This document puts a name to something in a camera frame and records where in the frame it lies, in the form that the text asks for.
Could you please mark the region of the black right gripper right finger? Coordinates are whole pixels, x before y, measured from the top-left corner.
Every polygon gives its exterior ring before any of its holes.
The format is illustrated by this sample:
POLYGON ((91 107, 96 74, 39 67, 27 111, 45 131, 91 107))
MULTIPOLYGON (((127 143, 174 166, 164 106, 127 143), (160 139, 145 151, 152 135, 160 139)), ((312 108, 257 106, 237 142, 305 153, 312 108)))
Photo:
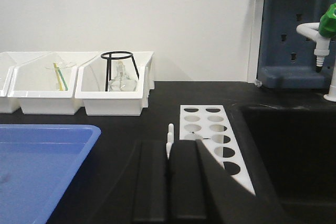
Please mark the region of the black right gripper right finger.
POLYGON ((169 158, 171 223, 295 223, 235 181, 200 141, 177 141, 169 158))

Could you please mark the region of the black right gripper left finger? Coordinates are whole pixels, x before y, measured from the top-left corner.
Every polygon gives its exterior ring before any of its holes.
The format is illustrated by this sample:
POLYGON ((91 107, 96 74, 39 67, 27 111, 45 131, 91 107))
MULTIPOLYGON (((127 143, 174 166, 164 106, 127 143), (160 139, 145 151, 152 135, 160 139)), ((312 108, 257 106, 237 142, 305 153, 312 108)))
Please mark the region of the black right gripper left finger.
POLYGON ((167 223, 167 154, 160 141, 141 143, 132 223, 167 223))

